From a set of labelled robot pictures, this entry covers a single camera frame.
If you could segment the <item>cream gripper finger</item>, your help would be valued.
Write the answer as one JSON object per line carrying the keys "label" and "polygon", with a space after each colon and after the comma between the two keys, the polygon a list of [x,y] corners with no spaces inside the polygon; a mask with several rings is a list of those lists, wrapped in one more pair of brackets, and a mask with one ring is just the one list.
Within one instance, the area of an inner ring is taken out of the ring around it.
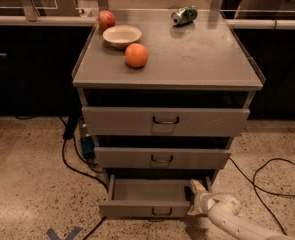
{"label": "cream gripper finger", "polygon": [[187,211],[187,214],[189,216],[198,216],[200,215],[200,212],[194,206],[191,206],[189,210]]}
{"label": "cream gripper finger", "polygon": [[201,192],[201,191],[205,191],[205,187],[198,180],[191,179],[190,183],[191,183],[192,192],[194,194]]}

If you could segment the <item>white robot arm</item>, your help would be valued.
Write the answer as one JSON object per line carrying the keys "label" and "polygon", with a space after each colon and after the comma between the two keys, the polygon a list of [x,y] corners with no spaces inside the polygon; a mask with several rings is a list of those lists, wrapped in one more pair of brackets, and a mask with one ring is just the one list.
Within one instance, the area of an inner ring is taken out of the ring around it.
{"label": "white robot arm", "polygon": [[237,240],[295,240],[283,233],[277,233],[263,226],[238,217],[240,202],[230,194],[213,194],[195,179],[190,180],[194,201],[187,214],[205,215],[209,221]]}

